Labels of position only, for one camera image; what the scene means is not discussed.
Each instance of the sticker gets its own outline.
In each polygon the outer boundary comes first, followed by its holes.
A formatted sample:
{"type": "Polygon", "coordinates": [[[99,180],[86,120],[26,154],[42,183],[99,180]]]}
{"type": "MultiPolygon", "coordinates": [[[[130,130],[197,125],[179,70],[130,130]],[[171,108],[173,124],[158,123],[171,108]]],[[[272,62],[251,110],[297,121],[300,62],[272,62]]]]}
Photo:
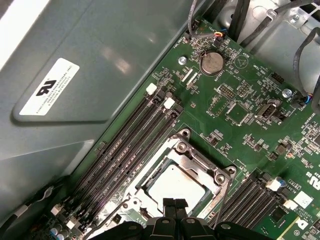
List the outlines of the sticker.
{"type": "Polygon", "coordinates": [[[46,115],[71,79],[76,75],[79,68],[78,65],[59,58],[19,114],[31,116],[46,115]]]}
{"type": "Polygon", "coordinates": [[[303,191],[299,192],[299,194],[293,200],[304,209],[313,201],[313,199],[303,191]]]}
{"type": "Polygon", "coordinates": [[[305,220],[302,220],[299,218],[299,220],[296,221],[296,224],[298,225],[298,227],[301,229],[301,230],[305,230],[306,227],[309,225],[309,223],[305,220]]]}

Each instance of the cable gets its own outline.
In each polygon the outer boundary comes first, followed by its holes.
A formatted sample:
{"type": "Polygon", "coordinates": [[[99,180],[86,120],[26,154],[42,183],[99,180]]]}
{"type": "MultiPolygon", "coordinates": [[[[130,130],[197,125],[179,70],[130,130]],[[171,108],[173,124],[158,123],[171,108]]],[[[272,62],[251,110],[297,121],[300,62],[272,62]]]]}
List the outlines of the cable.
{"type": "Polygon", "coordinates": [[[235,7],[235,11],[232,17],[232,21],[228,30],[228,35],[234,41],[237,41],[240,32],[245,24],[247,13],[249,10],[250,0],[238,0],[235,7]]]}
{"type": "Polygon", "coordinates": [[[314,113],[320,114],[320,105],[319,105],[319,101],[320,101],[320,76],[315,84],[313,94],[306,92],[306,90],[303,86],[302,80],[300,78],[300,59],[301,59],[302,52],[305,49],[305,47],[314,40],[314,38],[316,37],[316,34],[318,34],[318,36],[320,36],[320,27],[315,27],[314,29],[312,29],[311,32],[309,33],[309,35],[305,38],[303,43],[300,45],[300,47],[295,52],[294,58],[293,58],[293,74],[294,74],[294,79],[295,79],[296,85],[299,88],[298,90],[301,92],[303,97],[307,98],[305,103],[307,104],[311,101],[311,108],[314,111],[314,113]]]}
{"type": "Polygon", "coordinates": [[[318,81],[316,82],[314,92],[313,92],[313,98],[311,102],[311,108],[315,114],[320,114],[319,101],[320,101],[320,75],[318,77],[318,81]]]}
{"type": "Polygon", "coordinates": [[[232,178],[230,178],[227,186],[226,186],[226,189],[225,189],[225,192],[224,192],[224,195],[223,195],[223,199],[221,201],[221,206],[219,208],[219,211],[218,211],[218,214],[216,216],[216,219],[215,219],[215,223],[214,223],[214,227],[213,229],[216,228],[216,226],[218,225],[219,221],[220,221],[220,218],[221,218],[221,214],[223,212],[223,208],[224,208],[224,205],[226,203],[226,200],[227,200],[227,196],[228,196],[228,193],[229,193],[229,189],[230,189],[230,186],[231,186],[231,183],[232,183],[232,178]]]}
{"type": "Polygon", "coordinates": [[[249,10],[249,5],[250,5],[250,0],[244,0],[243,6],[242,6],[242,12],[241,12],[241,16],[238,20],[238,23],[236,25],[236,29],[235,29],[235,33],[234,33],[234,41],[238,41],[238,38],[240,36],[240,33],[242,31],[242,28],[244,27],[246,18],[247,18],[247,14],[248,14],[248,10],[249,10]]]}
{"type": "Polygon", "coordinates": [[[87,240],[95,231],[102,228],[112,218],[112,216],[116,214],[116,212],[122,207],[122,205],[125,204],[126,202],[128,202],[129,200],[130,200],[130,198],[122,201],[98,226],[92,228],[91,231],[88,232],[83,237],[82,240],[87,240]]]}
{"type": "MultiPolygon", "coordinates": [[[[316,3],[319,2],[319,0],[295,0],[292,1],[288,4],[285,4],[283,6],[280,6],[278,8],[276,8],[274,11],[279,15],[283,12],[286,12],[290,9],[293,8],[297,8],[297,7],[302,7],[311,3],[316,3]]],[[[246,37],[246,39],[244,39],[240,45],[245,48],[247,47],[254,39],[256,39],[257,36],[259,36],[263,30],[266,29],[266,27],[269,25],[269,23],[271,22],[271,18],[270,17],[266,17],[260,24],[259,26],[249,35],[246,37]]]]}
{"type": "Polygon", "coordinates": [[[193,30],[192,18],[194,16],[194,12],[195,12],[195,9],[196,9],[197,2],[198,2],[198,0],[193,0],[192,4],[191,4],[191,7],[190,7],[190,11],[189,11],[189,15],[188,15],[188,30],[189,30],[189,33],[190,33],[191,37],[196,38],[196,39],[213,37],[214,36],[213,33],[196,34],[194,32],[194,30],[193,30]]]}
{"type": "Polygon", "coordinates": [[[298,90],[300,91],[300,93],[304,97],[307,97],[308,93],[306,92],[306,90],[305,90],[305,88],[304,88],[304,86],[302,84],[301,78],[300,78],[300,59],[301,59],[301,54],[302,54],[303,50],[305,49],[305,47],[309,43],[311,43],[313,41],[313,39],[315,38],[316,34],[320,35],[320,28],[319,27],[315,27],[310,32],[310,34],[306,37],[306,39],[303,41],[301,46],[295,52],[294,58],[293,58],[293,74],[294,74],[295,83],[298,86],[298,90]]]}
{"type": "Polygon", "coordinates": [[[239,18],[242,13],[242,6],[244,2],[245,0],[238,0],[238,3],[236,4],[235,10],[232,16],[232,20],[228,29],[228,36],[232,39],[234,39],[234,36],[235,36],[237,24],[239,22],[239,18]]]}

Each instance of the mounting screw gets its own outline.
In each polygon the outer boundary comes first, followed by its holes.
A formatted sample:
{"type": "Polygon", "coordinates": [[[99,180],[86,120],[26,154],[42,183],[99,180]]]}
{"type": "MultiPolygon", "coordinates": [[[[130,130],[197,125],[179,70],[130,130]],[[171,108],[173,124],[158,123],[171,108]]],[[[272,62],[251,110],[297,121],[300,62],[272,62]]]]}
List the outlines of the mounting screw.
{"type": "Polygon", "coordinates": [[[188,59],[185,56],[181,56],[178,58],[178,63],[180,65],[185,65],[187,63],[188,59]]]}
{"type": "Polygon", "coordinates": [[[292,91],[290,89],[286,88],[282,91],[282,96],[284,98],[288,99],[292,96],[292,91]]]}
{"type": "Polygon", "coordinates": [[[300,19],[300,16],[299,16],[298,14],[294,14],[294,15],[291,17],[290,23],[294,24],[294,23],[296,23],[299,19],[300,19]]]}
{"type": "Polygon", "coordinates": [[[216,181],[218,184],[223,184],[225,182],[225,180],[226,180],[226,178],[222,174],[219,174],[218,176],[216,176],[216,181]]]}
{"type": "Polygon", "coordinates": [[[221,228],[222,228],[222,229],[226,229],[226,230],[231,229],[231,227],[230,227],[228,224],[222,224],[222,225],[221,225],[221,228]]]}
{"type": "Polygon", "coordinates": [[[183,142],[180,142],[177,146],[179,152],[184,152],[187,149],[187,145],[183,142]]]}
{"type": "Polygon", "coordinates": [[[193,218],[188,218],[188,219],[186,220],[186,222],[187,222],[188,224],[194,224],[196,221],[195,221],[193,218]]]}

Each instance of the gray metal panel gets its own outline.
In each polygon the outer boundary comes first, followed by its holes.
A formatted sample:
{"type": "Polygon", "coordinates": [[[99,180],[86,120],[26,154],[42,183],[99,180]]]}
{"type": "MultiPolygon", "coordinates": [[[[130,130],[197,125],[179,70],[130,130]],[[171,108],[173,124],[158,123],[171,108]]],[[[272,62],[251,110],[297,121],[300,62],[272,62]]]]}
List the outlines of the gray metal panel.
{"type": "MultiPolygon", "coordinates": [[[[225,8],[217,18],[217,22],[228,27],[231,23],[231,15],[234,13],[237,0],[229,0],[225,8]]],[[[289,3],[290,0],[251,0],[246,16],[246,22],[239,36],[239,43],[244,40],[266,17],[268,9],[274,9],[289,3]]],[[[270,26],[257,37],[251,45],[252,53],[269,64],[278,74],[289,83],[295,84],[293,73],[294,55],[314,27],[320,27],[320,23],[310,17],[300,8],[295,8],[287,12],[270,24],[270,26]],[[298,14],[300,20],[295,24],[290,24],[290,16],[298,14]]],[[[310,43],[301,56],[300,74],[306,91],[312,93],[318,76],[320,62],[320,46],[315,41],[310,43]]]]}
{"type": "Polygon", "coordinates": [[[0,73],[0,220],[70,174],[160,55],[191,0],[53,0],[0,73]],[[80,70],[45,116],[20,116],[58,58],[80,70]]]}

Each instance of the motherboard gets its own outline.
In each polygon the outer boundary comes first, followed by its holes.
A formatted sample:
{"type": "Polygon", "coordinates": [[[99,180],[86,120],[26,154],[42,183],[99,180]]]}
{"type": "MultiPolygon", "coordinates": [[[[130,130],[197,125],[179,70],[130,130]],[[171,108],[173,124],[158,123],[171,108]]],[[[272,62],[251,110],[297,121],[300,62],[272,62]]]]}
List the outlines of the motherboard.
{"type": "Polygon", "coordinates": [[[73,173],[27,239],[87,239],[163,215],[239,224],[272,239],[320,239],[320,116],[202,18],[185,32],[73,173]]]}

